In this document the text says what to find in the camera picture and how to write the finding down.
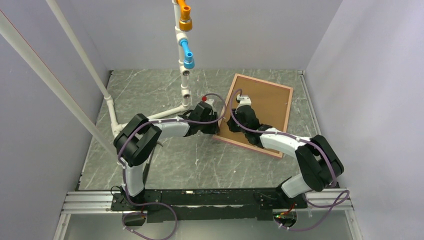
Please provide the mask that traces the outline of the pink photo frame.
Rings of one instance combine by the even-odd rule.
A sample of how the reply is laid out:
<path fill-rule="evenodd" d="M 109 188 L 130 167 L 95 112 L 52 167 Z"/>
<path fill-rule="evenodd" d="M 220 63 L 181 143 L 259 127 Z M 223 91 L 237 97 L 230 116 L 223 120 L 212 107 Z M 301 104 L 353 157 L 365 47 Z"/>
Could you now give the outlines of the pink photo frame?
<path fill-rule="evenodd" d="M 230 103 L 231 96 L 237 89 L 242 89 L 242 94 L 250 98 L 251 107 L 261 124 L 270 125 L 282 132 L 287 131 L 293 96 L 292 87 L 237 73 L 234 75 L 225 100 L 230 110 L 237 107 L 235 100 Z M 282 152 L 250 144 L 241 132 L 231 132 L 227 125 L 230 117 L 230 112 L 227 111 L 224 119 L 218 123 L 220 132 L 213 136 L 213 139 L 275 158 L 283 157 Z"/>

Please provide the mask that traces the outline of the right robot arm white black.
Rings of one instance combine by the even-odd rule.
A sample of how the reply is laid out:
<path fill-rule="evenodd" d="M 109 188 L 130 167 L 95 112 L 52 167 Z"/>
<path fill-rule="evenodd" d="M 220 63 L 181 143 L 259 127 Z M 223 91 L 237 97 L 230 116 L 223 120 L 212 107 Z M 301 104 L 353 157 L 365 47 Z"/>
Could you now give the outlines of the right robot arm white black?
<path fill-rule="evenodd" d="M 299 137 L 262 124 L 250 105 L 233 108 L 230 114 L 227 125 L 231 132 L 242 132 L 251 145 L 276 150 L 297 160 L 300 173 L 286 179 L 276 189 L 275 200 L 282 208 L 289 207 L 298 195 L 320 192 L 335 184 L 345 170 L 322 135 Z"/>

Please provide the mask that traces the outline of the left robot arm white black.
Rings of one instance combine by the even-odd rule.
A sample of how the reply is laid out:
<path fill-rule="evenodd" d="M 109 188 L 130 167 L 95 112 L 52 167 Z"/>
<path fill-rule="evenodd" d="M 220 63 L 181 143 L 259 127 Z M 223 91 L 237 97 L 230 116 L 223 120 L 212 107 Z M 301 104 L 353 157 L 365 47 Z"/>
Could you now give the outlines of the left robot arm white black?
<path fill-rule="evenodd" d="M 123 168 L 123 202 L 129 209 L 137 210 L 144 203 L 144 164 L 157 142 L 171 137 L 189 137 L 199 131 L 210 135 L 219 133 L 213 99 L 201 101 L 193 110 L 174 118 L 160 120 L 139 113 L 131 119 L 113 141 Z"/>

